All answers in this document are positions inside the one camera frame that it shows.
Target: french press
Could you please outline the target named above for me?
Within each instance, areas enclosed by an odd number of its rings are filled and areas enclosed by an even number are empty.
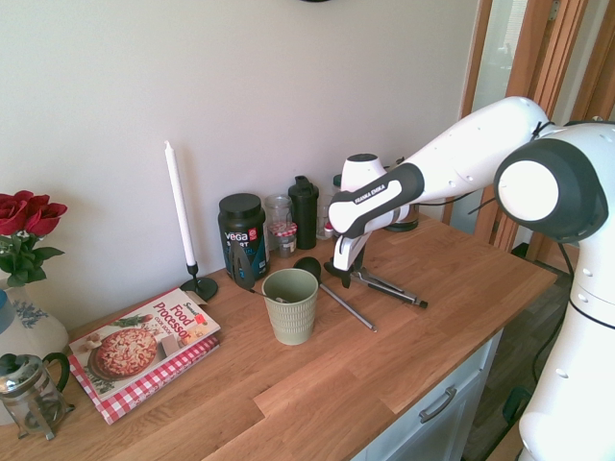
[[[57,385],[46,368],[53,360],[61,364]],[[39,432],[44,433],[47,440],[56,436],[54,427],[64,414],[75,408],[62,396],[68,374],[68,359],[63,353],[53,352],[42,360],[27,354],[5,353],[0,357],[0,400],[19,426],[20,439]]]

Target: black ladle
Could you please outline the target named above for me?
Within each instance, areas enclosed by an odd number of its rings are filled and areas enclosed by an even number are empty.
[[[310,272],[313,276],[316,277],[316,280],[318,280],[318,286],[320,286],[323,290],[325,290],[325,292],[329,296],[331,296],[338,303],[342,304],[346,308],[346,310],[348,310],[351,314],[357,317],[366,327],[368,327],[374,332],[377,331],[375,326],[373,326],[367,320],[365,320],[358,312],[352,309],[344,300],[342,300],[339,296],[333,293],[329,289],[329,287],[320,280],[320,262],[318,262],[318,259],[316,259],[315,257],[311,257],[311,256],[302,257],[297,262],[295,262],[295,265],[293,267],[297,269],[303,269],[304,271]]]

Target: flower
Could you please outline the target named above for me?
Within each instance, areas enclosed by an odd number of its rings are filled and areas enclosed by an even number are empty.
[[[41,267],[43,261],[63,252],[34,246],[56,228],[67,210],[65,205],[50,204],[48,195],[35,195],[29,190],[0,194],[0,269],[11,274],[9,286],[47,278]]]

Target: blue floral pattern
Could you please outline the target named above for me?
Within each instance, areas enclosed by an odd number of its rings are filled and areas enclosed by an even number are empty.
[[[25,328],[34,328],[38,320],[43,317],[49,317],[47,312],[39,309],[34,304],[27,301],[13,301],[12,306],[19,316],[21,324]]]

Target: red rose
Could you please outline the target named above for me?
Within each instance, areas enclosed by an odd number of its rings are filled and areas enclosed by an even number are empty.
[[[47,205],[48,201],[48,195],[39,195],[30,199],[26,232],[34,235],[47,235],[56,228],[60,216],[65,214],[68,208],[61,204]]]
[[[33,196],[28,190],[15,195],[0,194],[0,235],[23,231],[28,218],[28,201]]]

